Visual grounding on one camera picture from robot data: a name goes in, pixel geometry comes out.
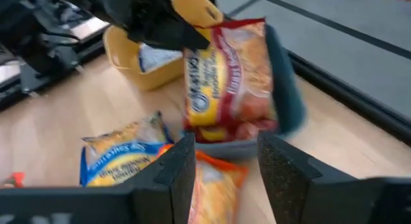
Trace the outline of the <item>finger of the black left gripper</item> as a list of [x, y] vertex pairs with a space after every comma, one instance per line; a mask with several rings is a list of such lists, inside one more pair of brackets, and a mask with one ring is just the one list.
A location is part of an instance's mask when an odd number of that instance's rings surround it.
[[210, 45], [210, 41], [190, 25], [158, 26], [151, 32], [146, 31], [141, 40], [149, 46], [169, 50], [206, 49]]

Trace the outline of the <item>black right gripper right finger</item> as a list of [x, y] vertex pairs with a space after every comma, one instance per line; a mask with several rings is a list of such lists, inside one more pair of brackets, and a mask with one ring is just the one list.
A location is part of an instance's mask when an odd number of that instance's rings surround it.
[[258, 162], [277, 224], [366, 224], [369, 198], [357, 178], [270, 132], [258, 135]]

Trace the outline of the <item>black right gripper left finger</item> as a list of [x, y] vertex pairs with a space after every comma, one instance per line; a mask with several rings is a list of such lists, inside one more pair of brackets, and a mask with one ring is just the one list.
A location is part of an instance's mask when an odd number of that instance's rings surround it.
[[126, 180], [128, 224], [188, 224], [195, 168], [195, 136], [187, 134]]

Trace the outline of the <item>blue Maruchan noodle pack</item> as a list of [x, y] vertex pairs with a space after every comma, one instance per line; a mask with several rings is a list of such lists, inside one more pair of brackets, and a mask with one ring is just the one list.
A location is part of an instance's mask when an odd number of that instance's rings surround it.
[[83, 137], [80, 185], [120, 184], [155, 161], [166, 145], [174, 144], [159, 111], [117, 130]]
[[180, 51], [154, 48], [145, 43], [139, 46], [139, 65], [144, 73], [155, 71], [161, 66], [180, 58], [182, 58]]

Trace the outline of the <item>orange Maruchan noodle pack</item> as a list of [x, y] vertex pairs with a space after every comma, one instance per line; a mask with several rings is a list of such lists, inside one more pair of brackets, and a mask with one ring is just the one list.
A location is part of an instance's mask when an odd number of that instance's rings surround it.
[[188, 224], [234, 224], [238, 195], [248, 169], [196, 152]]
[[5, 188], [21, 188], [23, 187], [23, 180], [25, 173], [13, 172], [9, 177], [0, 180], [0, 189]]

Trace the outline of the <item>red Maruchan noodle pack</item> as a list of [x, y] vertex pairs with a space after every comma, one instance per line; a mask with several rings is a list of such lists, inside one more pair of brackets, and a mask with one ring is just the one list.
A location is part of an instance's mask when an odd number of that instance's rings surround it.
[[199, 27], [209, 47], [184, 50], [184, 129], [197, 142], [247, 141], [277, 128], [265, 25], [258, 18]]

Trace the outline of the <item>yellow plastic bin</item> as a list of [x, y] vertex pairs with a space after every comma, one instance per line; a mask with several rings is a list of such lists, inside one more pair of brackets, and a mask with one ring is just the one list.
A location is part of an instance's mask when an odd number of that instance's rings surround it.
[[[223, 21], [223, 13], [210, 0], [171, 0], [177, 13], [190, 24], [212, 26]], [[110, 26], [103, 35], [107, 58], [139, 90], [154, 90], [184, 74], [184, 59], [174, 58], [153, 71], [142, 72], [139, 61], [141, 44], [132, 42], [121, 28]]]

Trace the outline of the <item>teal plastic bin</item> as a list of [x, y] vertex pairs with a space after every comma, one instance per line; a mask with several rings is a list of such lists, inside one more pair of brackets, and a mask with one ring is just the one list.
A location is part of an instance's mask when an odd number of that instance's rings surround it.
[[[275, 134], [287, 139], [292, 136], [305, 121], [306, 107], [296, 84], [295, 71], [288, 50], [282, 46], [275, 28], [265, 25], [269, 57], [274, 69], [274, 99], [278, 118]], [[195, 149], [214, 158], [226, 160], [251, 159], [257, 156], [257, 140], [233, 141], [214, 144], [195, 143]]]

